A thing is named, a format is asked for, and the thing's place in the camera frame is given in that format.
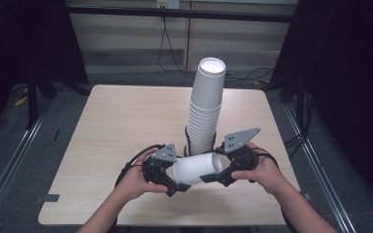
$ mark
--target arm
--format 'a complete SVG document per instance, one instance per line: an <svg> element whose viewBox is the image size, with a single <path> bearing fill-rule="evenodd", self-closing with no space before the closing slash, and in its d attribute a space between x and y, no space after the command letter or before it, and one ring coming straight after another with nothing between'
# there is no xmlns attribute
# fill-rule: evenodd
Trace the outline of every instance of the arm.
<svg viewBox="0 0 373 233"><path fill-rule="evenodd" d="M129 169L122 181L78 232L107 232L128 201L140 197L145 192L168 191L164 185L147 183L142 175L142 164L147 156L155 151L157 149L148 150L139 156L134 163L135 166Z"/></svg>
<svg viewBox="0 0 373 233"><path fill-rule="evenodd" d="M256 145L248 143L248 147L256 148ZM254 170L234 172L232 178L252 180L262 185L265 191L277 199L298 232L336 232L298 193L271 159L261 157Z"/></svg>

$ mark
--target person's right arm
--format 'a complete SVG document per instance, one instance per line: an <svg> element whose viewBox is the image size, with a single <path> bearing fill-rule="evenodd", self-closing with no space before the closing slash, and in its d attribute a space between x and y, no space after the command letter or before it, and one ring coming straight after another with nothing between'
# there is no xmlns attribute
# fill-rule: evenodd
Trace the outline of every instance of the person's right arm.
<svg viewBox="0 0 373 233"><path fill-rule="evenodd" d="M256 148L256 145L248 143L248 147ZM263 153L264 151L255 150L255 152ZM290 184L270 158L261 157L254 170L233 172L232 178L256 181L262 185L277 199L298 232L336 232Z"/></svg>

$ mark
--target forearm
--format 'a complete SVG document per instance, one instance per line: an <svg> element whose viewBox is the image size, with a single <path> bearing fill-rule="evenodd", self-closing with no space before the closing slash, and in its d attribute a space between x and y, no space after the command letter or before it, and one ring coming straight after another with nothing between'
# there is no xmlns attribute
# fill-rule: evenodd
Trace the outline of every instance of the forearm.
<svg viewBox="0 0 373 233"><path fill-rule="evenodd" d="M125 204L124 198L112 192L78 232L107 232Z"/></svg>
<svg viewBox="0 0 373 233"><path fill-rule="evenodd" d="M336 232L290 183L273 195L298 232Z"/></svg>

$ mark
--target table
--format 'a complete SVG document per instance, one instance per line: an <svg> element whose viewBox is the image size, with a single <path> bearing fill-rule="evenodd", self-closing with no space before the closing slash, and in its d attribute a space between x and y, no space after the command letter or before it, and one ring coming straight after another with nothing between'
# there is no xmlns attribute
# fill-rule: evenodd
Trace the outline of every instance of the table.
<svg viewBox="0 0 373 233"><path fill-rule="evenodd" d="M49 192L58 194L59 199L44 204L39 222L84 224L113 190L124 164L150 145L174 143L178 155L183 155L190 92L190 87L95 86ZM260 90L225 89L216 147L224 134L258 126L261 131L252 142L275 156L283 174L299 190L265 94ZM229 163L221 157L226 167ZM285 222L272 195L256 183L237 181L229 187L200 183L173 197L146 193L123 208L118 224L231 226Z"/></svg>

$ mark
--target person's left arm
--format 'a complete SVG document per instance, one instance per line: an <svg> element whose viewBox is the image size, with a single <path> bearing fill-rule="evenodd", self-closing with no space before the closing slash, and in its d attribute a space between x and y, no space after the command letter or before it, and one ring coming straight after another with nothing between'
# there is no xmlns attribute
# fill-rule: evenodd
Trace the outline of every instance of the person's left arm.
<svg viewBox="0 0 373 233"><path fill-rule="evenodd" d="M144 161L148 155L155 151L157 149L151 149L139 156L117 187L78 232L107 232L128 201L138 198L146 192L162 193L168 191L168 188L164 185L147 183L142 175Z"/></svg>

